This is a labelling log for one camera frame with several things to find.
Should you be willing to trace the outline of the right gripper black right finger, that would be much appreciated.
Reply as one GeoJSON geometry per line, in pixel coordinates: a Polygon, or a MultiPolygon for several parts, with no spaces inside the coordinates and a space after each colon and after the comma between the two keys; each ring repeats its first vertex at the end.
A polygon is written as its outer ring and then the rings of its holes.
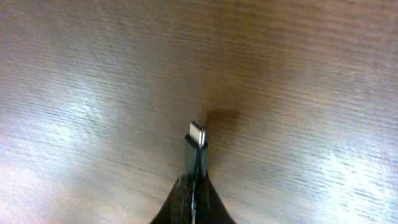
{"type": "Polygon", "coordinates": [[[198,182],[195,189],[196,224],[235,224],[215,190],[209,175],[198,182]]]}

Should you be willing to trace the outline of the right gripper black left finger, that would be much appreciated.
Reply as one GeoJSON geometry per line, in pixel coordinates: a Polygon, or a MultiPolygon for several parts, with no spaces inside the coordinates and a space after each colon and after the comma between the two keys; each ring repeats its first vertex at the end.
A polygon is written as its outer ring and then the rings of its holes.
{"type": "Polygon", "coordinates": [[[150,224],[192,224],[193,182],[187,174],[177,178],[166,201],[150,224]]]}

